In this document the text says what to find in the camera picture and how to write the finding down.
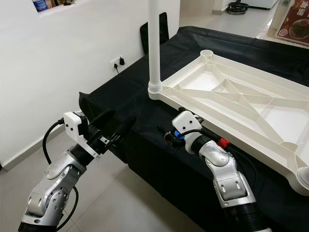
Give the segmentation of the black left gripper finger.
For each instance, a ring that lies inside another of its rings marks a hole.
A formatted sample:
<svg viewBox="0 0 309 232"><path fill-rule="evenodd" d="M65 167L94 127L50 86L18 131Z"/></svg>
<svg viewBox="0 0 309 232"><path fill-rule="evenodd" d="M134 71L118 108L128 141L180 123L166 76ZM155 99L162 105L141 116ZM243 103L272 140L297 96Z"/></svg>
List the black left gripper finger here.
<svg viewBox="0 0 309 232"><path fill-rule="evenodd" d="M115 110L90 110L88 111L89 130L102 130L114 117Z"/></svg>
<svg viewBox="0 0 309 232"><path fill-rule="evenodd" d="M111 135L110 141L107 143L107 146L118 146L128 135L129 131L137 121L135 116L131 116L121 126Z"/></svg>

